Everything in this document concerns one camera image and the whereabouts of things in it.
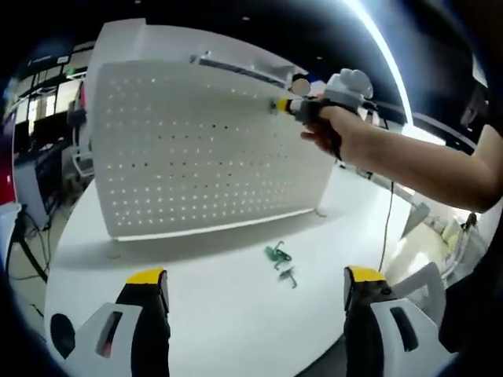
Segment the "yellow tip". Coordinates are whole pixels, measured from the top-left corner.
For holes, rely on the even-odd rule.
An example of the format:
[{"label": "yellow tip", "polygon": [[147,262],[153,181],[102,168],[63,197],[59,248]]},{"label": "yellow tip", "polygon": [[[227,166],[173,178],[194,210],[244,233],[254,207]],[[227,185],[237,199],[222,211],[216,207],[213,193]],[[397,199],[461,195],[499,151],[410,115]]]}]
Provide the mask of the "yellow tip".
[{"label": "yellow tip", "polygon": [[286,111],[286,106],[288,104],[288,101],[289,99],[282,99],[282,100],[279,100],[276,104],[276,107],[277,109],[280,111],[280,112],[287,112]]},{"label": "yellow tip", "polygon": [[156,269],[147,269],[140,273],[135,273],[127,279],[127,284],[158,284],[159,276],[163,273],[164,269],[158,267]]},{"label": "yellow tip", "polygon": [[386,277],[375,269],[367,269],[365,267],[357,267],[356,265],[348,266],[348,269],[353,274],[353,281],[359,283],[362,281],[381,281],[386,280]]}]

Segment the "monitor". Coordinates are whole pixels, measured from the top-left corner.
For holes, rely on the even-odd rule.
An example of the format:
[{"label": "monitor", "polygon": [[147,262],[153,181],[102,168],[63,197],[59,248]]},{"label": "monitor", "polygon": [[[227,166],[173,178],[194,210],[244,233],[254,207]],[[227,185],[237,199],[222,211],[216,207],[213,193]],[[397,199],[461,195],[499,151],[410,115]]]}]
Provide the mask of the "monitor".
[{"label": "monitor", "polygon": [[67,112],[58,112],[35,121],[31,136],[36,148],[56,144],[61,138],[72,138],[72,128],[67,122]]},{"label": "monitor", "polygon": [[27,152],[30,149],[29,126],[27,120],[14,126],[14,153]]}]

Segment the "metal stand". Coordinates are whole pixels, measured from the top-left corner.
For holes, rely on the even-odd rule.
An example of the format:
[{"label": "metal stand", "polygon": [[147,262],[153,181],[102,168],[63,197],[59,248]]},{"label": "metal stand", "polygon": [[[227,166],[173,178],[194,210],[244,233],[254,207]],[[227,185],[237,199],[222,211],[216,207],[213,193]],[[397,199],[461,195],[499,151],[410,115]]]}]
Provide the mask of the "metal stand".
[{"label": "metal stand", "polygon": [[47,274],[44,271],[44,268],[40,266],[39,262],[31,252],[30,247],[28,246],[26,240],[24,239],[24,227],[22,225],[22,221],[20,220],[20,216],[18,215],[17,220],[16,220],[16,225],[14,227],[14,232],[13,232],[13,237],[10,243],[10,247],[8,250],[7,254],[7,259],[6,259],[6,272],[7,272],[7,277],[9,277],[9,262],[10,262],[10,255],[12,253],[12,248],[15,243],[18,243],[21,245],[21,248],[23,249],[24,254],[26,255],[26,258],[28,258],[28,261],[31,263],[37,274],[40,276],[42,280],[44,280],[45,283],[47,283]]}]

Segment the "desk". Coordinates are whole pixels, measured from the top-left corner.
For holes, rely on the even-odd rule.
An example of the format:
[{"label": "desk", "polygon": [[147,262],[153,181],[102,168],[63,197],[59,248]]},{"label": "desk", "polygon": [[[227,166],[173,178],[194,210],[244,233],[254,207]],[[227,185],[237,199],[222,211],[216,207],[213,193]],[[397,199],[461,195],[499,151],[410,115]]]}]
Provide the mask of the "desk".
[{"label": "desk", "polygon": [[[46,290],[46,334],[55,313],[79,328],[114,302],[134,272],[167,270],[173,377],[292,377],[342,334],[343,268],[377,268],[390,193],[334,168],[315,213],[238,229],[161,240],[117,242],[106,231],[92,183],[77,203],[53,256]],[[410,204],[395,197],[387,255]],[[266,246],[283,240],[295,278],[278,281]],[[62,358],[47,336],[57,361]]]}]

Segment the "fingers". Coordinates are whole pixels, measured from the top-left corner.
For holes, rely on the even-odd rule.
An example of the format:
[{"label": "fingers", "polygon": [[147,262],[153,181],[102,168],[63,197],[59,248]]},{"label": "fingers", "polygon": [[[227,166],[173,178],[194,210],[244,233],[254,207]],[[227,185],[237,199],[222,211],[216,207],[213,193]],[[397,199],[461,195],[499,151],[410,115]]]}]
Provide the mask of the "fingers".
[{"label": "fingers", "polygon": [[306,131],[301,132],[300,137],[303,140],[308,140],[308,141],[315,141],[318,138],[317,134],[312,133],[312,132],[306,132]]},{"label": "fingers", "polygon": [[324,135],[304,131],[300,134],[300,137],[303,140],[314,142],[320,150],[328,153],[329,155],[332,155],[332,144],[330,140]]},{"label": "fingers", "polygon": [[306,128],[314,134],[320,134],[324,131],[323,126],[318,123],[308,123]]},{"label": "fingers", "polygon": [[324,107],[320,111],[320,118],[330,120],[334,116],[334,112],[336,112],[336,111],[337,111],[337,107],[335,107],[335,106]]}]

